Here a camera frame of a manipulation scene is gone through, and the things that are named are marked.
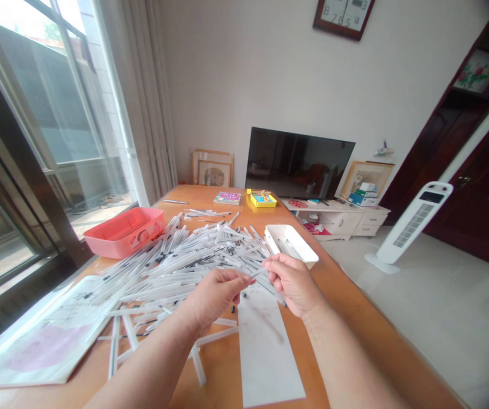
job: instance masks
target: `white curtain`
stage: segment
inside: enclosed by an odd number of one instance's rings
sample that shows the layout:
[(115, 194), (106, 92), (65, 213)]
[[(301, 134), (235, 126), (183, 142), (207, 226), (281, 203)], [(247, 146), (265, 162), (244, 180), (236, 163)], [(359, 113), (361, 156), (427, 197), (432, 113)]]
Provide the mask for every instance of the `white curtain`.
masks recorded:
[(176, 186), (157, 0), (97, 0), (150, 204)]

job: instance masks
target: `television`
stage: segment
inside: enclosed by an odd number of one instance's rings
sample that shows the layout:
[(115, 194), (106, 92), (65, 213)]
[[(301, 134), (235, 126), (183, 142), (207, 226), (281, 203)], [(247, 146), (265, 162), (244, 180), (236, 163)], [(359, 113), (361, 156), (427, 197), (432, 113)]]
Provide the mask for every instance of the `television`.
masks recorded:
[(279, 197), (333, 199), (354, 145), (253, 127), (245, 187)]

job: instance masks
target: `finger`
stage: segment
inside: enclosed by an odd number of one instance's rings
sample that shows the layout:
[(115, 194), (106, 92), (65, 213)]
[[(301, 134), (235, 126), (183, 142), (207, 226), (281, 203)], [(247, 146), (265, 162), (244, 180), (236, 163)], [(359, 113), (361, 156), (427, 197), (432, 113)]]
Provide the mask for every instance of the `finger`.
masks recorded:
[(275, 290), (277, 290), (278, 292), (284, 291), (283, 284), (280, 282), (279, 277), (277, 277), (275, 281), (273, 281), (273, 287), (275, 287)]
[(235, 269), (217, 269), (212, 270), (209, 275), (213, 274), (218, 282), (228, 282), (237, 277), (245, 276), (244, 273)]
[(267, 259), (263, 261), (262, 266), (267, 268), (267, 266), (273, 261), (280, 261), (281, 263), (286, 264), (287, 266), (290, 266), (294, 269), (300, 269), (305, 266), (305, 264), (301, 260), (298, 260), (297, 258), (291, 257), (284, 253), (277, 253), (273, 256), (267, 257)]
[(240, 277), (234, 278), (231, 281), (222, 284), (228, 299), (233, 299), (238, 293), (248, 287), (252, 279), (248, 274), (243, 274)]
[(278, 261), (278, 260), (271, 260), (268, 261), (265, 265), (266, 269), (269, 270), (270, 272), (273, 272), (277, 275), (279, 275), (282, 278), (291, 279), (291, 276), (296, 273), (296, 270), (292, 267), (289, 267), (288, 265)]

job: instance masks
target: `white tower fan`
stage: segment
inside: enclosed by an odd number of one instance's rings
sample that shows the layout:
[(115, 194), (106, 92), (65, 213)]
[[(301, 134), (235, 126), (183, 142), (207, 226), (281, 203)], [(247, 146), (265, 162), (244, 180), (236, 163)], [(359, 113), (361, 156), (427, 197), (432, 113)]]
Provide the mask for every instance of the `white tower fan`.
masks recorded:
[(366, 254), (364, 258), (387, 274), (399, 272), (400, 269), (393, 264), (423, 231), (452, 192), (453, 186), (449, 183), (427, 183), (396, 222), (377, 253)]

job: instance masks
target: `wall clock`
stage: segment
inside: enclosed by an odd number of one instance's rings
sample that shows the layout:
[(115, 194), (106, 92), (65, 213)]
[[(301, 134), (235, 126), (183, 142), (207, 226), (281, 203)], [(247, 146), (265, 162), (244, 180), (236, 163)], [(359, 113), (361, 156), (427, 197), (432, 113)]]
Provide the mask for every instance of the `wall clock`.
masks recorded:
[(319, 0), (313, 27), (360, 41), (375, 0)]

